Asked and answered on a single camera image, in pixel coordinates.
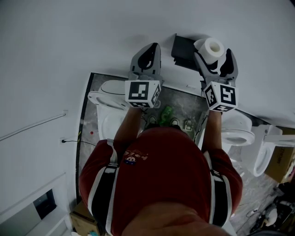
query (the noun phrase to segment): cardboard box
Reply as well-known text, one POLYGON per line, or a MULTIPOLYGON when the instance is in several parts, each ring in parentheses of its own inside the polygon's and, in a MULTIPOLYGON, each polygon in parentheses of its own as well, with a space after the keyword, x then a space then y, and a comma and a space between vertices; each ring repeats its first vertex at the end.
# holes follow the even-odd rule
POLYGON ((95 235, 95 233, 98 236, 100 235, 96 220, 82 201, 70 213, 70 216, 73 226, 79 235, 87 236, 90 232, 93 232, 92 235, 95 235))
MULTIPOLYGON (((279 127, 283 135, 295 135, 295 129, 279 127)), ((295 148, 275 147, 265 173, 278 183, 290 182, 294 175, 295 148)))

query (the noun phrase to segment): black cable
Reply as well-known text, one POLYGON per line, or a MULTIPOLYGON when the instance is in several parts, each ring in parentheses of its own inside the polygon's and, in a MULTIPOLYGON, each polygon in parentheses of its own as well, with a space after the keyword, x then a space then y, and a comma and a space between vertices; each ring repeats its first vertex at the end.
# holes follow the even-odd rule
POLYGON ((248 220, 251 219, 252 216, 249 216, 249 217, 248 217, 248 219, 246 220, 246 222, 243 223, 243 225, 242 225, 242 226, 236 231, 236 233, 239 232, 239 231, 241 230, 241 228, 243 228, 243 226, 248 222, 248 220))
POLYGON ((61 117, 64 117, 66 114, 64 114, 64 115, 62 115, 62 116, 59 116, 59 117, 56 117, 56 118, 53 118, 53 119, 51 119, 51 120, 48 120, 48 121, 44 121, 44 122, 42 122, 42 123, 40 123, 40 124, 33 124, 32 126, 26 126, 27 128, 24 128, 24 129, 20 129, 19 131, 15 131, 15 133, 13 132, 11 135, 8 135, 7 137, 5 137, 5 138, 0 138, 0 141, 3 141, 3 140, 5 140, 6 138, 10 138, 10 137, 12 137, 12 136, 14 136, 14 135, 17 135, 17 134, 19 134, 19 133, 21 133, 21 132, 24 132, 24 131, 26 131, 26 130, 29 130, 29 129, 31 129, 31 128, 34 128, 34 127, 36 127, 36 126, 38 126, 38 125, 41 125, 41 124, 45 124, 45 123, 47 123, 47 122, 49 122, 49 121, 52 121, 52 120, 56 120, 56 119, 58 119, 58 118, 61 118, 61 117))
POLYGON ((199 127, 198 132, 195 134, 194 142, 195 142, 195 138, 197 137, 198 133, 201 131, 201 127, 202 127, 202 125, 204 124, 204 122, 205 122, 205 120, 206 120, 207 117, 208 117, 208 116, 205 116, 205 118, 203 119, 203 121, 202 121, 202 123, 201 123, 201 125, 200 125, 200 127, 199 127))
MULTIPOLYGON (((65 140, 62 140, 61 142, 62 142, 62 143, 65 143, 65 142, 84 142, 84 141, 74 141, 74 140, 65 141, 65 140)), ((96 147, 96 145, 94 145, 94 144, 92 144, 92 143, 90 143, 90 142, 84 142, 84 143, 88 143, 88 144, 91 144, 91 145, 93 145, 93 146, 96 147)))
POLYGON ((144 128, 146 128, 148 121, 144 117, 142 117, 142 119, 146 122, 146 124, 144 125, 144 128))
MULTIPOLYGON (((266 202, 266 199, 269 197, 269 196, 272 196, 272 194, 269 194, 269 195, 267 195, 266 196, 266 198, 265 198, 265 201, 264 202, 266 202)), ((238 231, 240 231, 240 229, 241 228, 243 228, 243 226, 248 222, 248 220, 250 220, 250 218, 252 217, 252 216, 254 216, 254 215, 256 215, 257 213, 260 213, 261 214, 261 212, 258 212, 258 210, 256 211, 256 212, 254 212, 251 216, 248 216, 248 214, 251 212, 251 211, 249 211, 247 214, 246 214, 246 217, 248 218, 247 220, 246 220, 246 222, 236 231, 236 233, 238 232, 238 231)))
POLYGON ((142 109, 142 113, 146 115, 147 114, 147 110, 148 110, 148 108, 145 109, 145 110, 142 109))

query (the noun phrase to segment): toilet bowl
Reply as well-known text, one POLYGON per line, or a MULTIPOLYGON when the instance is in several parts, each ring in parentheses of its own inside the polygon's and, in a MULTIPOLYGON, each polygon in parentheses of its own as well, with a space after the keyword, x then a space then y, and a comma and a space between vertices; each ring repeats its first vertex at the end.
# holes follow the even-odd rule
POLYGON ((129 109, 125 101, 125 82, 106 81, 97 92, 89 92, 88 99, 96 105, 100 140, 114 139, 129 109))
POLYGON ((243 165, 257 177, 266 170, 276 146, 295 146, 295 135, 282 135, 281 129, 270 124, 252 127, 252 132, 255 134, 255 141, 242 147, 241 159, 243 165))
MULTIPOLYGON (((221 116, 221 138, 222 149, 228 153, 231 146, 250 145, 255 140, 255 135, 251 132, 252 121, 237 110, 225 112, 221 116)), ((205 134, 206 124, 203 124, 200 131, 200 139, 197 142, 201 149, 205 134)))

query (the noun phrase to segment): shoe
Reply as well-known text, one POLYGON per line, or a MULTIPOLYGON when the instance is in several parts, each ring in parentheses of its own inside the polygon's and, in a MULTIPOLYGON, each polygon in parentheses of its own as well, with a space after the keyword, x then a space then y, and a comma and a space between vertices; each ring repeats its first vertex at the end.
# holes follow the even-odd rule
POLYGON ((177 118, 173 118, 171 121, 170 121, 170 126, 171 125, 178 125, 179 126, 179 120, 177 118))
POLYGON ((156 119, 155 116, 150 116, 150 117, 148 118, 147 125, 149 125, 149 124, 157 124, 157 123, 158 123, 158 122, 157 122, 157 119, 156 119))

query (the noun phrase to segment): floor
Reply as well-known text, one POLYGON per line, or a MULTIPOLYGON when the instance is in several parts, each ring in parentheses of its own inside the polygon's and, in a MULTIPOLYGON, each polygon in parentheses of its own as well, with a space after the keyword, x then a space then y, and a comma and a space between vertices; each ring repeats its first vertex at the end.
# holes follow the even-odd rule
MULTIPOLYGON (((95 74, 90 91, 97 91, 102 83, 111 79, 124 80, 119 77, 95 74)), ((157 119, 160 119, 160 114, 163 109, 166 106, 171 106, 173 109, 171 118, 178 118, 181 128, 183 128, 186 120, 191 121, 193 131, 189 131, 187 134, 193 138, 195 130, 198 128, 197 124, 200 115, 202 112, 207 110, 206 100, 198 96, 183 93, 170 88, 163 88, 158 99, 161 101, 161 107, 159 109, 148 109, 144 118, 147 119, 150 115, 155 115, 157 119)), ((248 114, 246 115, 251 118, 254 126, 264 123, 255 117, 248 114)), ((96 144, 99 141, 97 110, 96 106, 90 101, 87 101, 84 120, 81 120, 81 123, 83 124, 81 140, 96 144)), ((94 146, 81 143, 79 175, 93 149, 94 146)), ((258 209, 258 212, 260 212, 273 201, 277 195, 277 193, 273 191, 273 188, 277 183, 267 175, 263 174, 260 177, 254 177, 249 171, 247 171, 241 163, 240 147, 232 147, 228 154, 231 159, 235 160, 235 162, 233 162, 233 166, 243 179, 242 200, 235 214, 231 217, 230 222, 236 230, 238 236, 245 236, 249 233, 251 226, 259 216, 258 213, 252 215, 251 211, 258 209)))

